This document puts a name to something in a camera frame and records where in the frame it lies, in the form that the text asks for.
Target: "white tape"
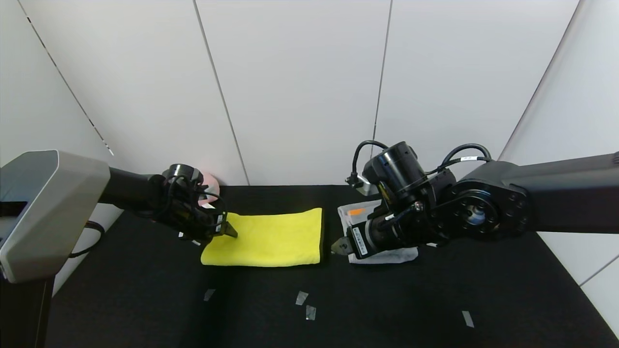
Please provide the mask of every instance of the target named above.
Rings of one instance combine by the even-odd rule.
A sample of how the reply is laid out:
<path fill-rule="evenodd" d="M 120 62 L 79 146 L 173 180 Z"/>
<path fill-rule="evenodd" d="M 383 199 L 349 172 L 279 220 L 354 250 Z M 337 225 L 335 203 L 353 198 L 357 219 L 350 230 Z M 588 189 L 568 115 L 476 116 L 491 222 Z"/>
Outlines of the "white tape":
<path fill-rule="evenodd" d="M 297 300 L 296 300 L 295 304 L 297 306 L 302 306 L 303 302 L 305 302 L 305 299 L 308 298 L 308 295 L 309 294 L 307 292 L 299 291 L 299 294 L 297 295 Z"/>
<path fill-rule="evenodd" d="M 305 320 L 316 320 L 316 307 L 305 307 Z"/>
<path fill-rule="evenodd" d="M 206 302 L 210 300 L 210 297 L 213 296 L 214 292 L 215 292 L 215 289 L 206 290 L 206 292 L 204 293 L 204 301 Z"/>
<path fill-rule="evenodd" d="M 470 317 L 469 311 L 462 311 L 462 316 L 464 317 L 464 322 L 466 323 L 466 326 L 470 328 L 475 327 L 475 325 L 473 325 L 473 318 Z"/>

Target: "black tablecloth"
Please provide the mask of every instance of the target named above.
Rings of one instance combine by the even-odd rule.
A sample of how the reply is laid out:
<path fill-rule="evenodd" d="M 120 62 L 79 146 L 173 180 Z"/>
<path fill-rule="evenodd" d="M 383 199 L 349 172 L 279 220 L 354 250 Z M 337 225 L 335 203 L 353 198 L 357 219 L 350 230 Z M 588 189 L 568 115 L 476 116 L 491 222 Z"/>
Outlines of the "black tablecloth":
<path fill-rule="evenodd" d="M 201 248 L 124 213 L 52 302 L 49 347 L 619 347 L 536 233 L 424 247 L 412 262 L 329 254 L 346 186 L 229 187 L 230 210 L 324 208 L 323 259 L 290 268 L 202 266 Z M 216 289 L 208 302 L 207 289 Z M 316 320 L 296 306 L 299 291 Z M 474 328 L 466 326 L 469 311 Z"/>

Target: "tape piece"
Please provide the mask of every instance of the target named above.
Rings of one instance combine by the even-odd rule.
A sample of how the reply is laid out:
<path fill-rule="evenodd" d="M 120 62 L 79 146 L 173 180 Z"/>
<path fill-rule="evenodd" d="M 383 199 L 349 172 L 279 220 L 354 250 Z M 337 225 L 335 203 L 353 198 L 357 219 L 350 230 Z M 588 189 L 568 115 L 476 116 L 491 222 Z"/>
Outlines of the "tape piece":
<path fill-rule="evenodd" d="M 475 327 L 475 325 L 473 325 L 473 318 L 470 317 L 469 311 L 462 311 L 462 316 L 464 317 L 464 322 L 466 323 L 466 326 L 470 328 Z"/>
<path fill-rule="evenodd" d="M 204 293 L 204 301 L 206 302 L 210 300 L 210 297 L 213 296 L 214 292 L 215 292 L 215 289 L 206 290 L 206 292 Z"/>
<path fill-rule="evenodd" d="M 297 295 L 297 301 L 295 302 L 295 304 L 297 306 L 302 306 L 303 303 L 305 302 L 305 299 L 308 298 L 308 293 L 307 292 L 302 292 L 299 291 L 299 294 Z"/>
<path fill-rule="evenodd" d="M 364 212 L 364 211 L 365 211 L 365 208 L 353 209 L 353 210 L 351 210 L 351 211 L 348 211 L 348 214 L 349 214 L 350 216 L 353 216 L 353 215 L 359 215 L 359 214 L 361 214 L 361 213 L 362 213 L 362 212 Z"/>
<path fill-rule="evenodd" d="M 316 307 L 307 306 L 305 307 L 305 320 L 315 320 L 316 319 Z"/>

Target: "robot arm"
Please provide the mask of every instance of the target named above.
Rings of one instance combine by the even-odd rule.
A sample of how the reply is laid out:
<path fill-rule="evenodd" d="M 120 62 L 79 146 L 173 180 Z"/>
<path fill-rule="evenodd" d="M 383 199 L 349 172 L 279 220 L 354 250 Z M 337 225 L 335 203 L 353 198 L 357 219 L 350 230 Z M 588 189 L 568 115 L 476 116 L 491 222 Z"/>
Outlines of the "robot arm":
<path fill-rule="evenodd" d="M 385 146 L 361 178 L 353 169 L 347 182 L 364 194 L 380 192 L 383 203 L 332 251 L 361 259 L 463 237 L 495 241 L 529 231 L 619 233 L 619 153 L 520 167 L 493 161 L 483 146 L 468 147 L 484 156 L 451 160 L 457 152 L 452 151 L 426 173 L 415 152 L 400 142 Z M 456 181 L 448 166 L 462 160 L 487 163 Z"/>
<path fill-rule="evenodd" d="M 57 150 L 26 152 L 0 168 L 0 346 L 43 347 L 54 276 L 99 202 L 203 244 L 236 237 L 227 212 L 198 205 L 217 196 L 202 181 L 188 165 L 138 175 Z"/>

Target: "barcode label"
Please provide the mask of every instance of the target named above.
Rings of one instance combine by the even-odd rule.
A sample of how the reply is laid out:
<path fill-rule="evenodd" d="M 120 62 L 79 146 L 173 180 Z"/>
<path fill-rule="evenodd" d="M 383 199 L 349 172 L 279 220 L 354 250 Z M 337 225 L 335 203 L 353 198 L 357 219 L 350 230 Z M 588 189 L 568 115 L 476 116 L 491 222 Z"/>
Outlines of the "barcode label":
<path fill-rule="evenodd" d="M 353 228 L 352 234 L 355 236 L 355 243 L 357 244 L 357 248 L 359 249 L 361 255 L 367 254 L 368 249 L 365 247 L 365 243 L 363 242 L 363 238 L 361 237 L 361 232 L 359 232 L 359 228 Z"/>

